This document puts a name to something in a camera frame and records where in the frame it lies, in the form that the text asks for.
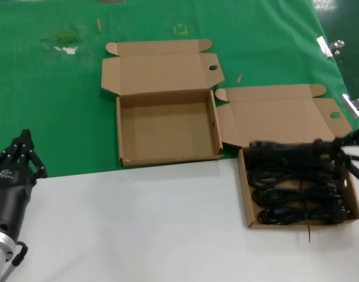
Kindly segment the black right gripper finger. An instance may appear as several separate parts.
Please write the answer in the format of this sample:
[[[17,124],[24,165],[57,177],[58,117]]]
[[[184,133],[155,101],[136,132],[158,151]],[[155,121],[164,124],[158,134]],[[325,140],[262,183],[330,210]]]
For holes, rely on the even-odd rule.
[[[353,161],[359,162],[359,156],[349,155],[346,154],[344,151],[341,152],[341,165],[359,180],[359,168],[353,164]]]
[[[335,138],[333,143],[338,147],[359,146],[359,129],[348,133],[344,137]]]

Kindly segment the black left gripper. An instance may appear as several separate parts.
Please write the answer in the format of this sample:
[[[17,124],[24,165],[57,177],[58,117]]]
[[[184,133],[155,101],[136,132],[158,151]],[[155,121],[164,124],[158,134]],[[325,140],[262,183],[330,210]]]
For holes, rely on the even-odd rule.
[[[17,162],[21,150],[26,161]],[[34,151],[29,129],[23,129],[0,153],[0,232],[18,238],[36,179],[48,177],[46,166]]]

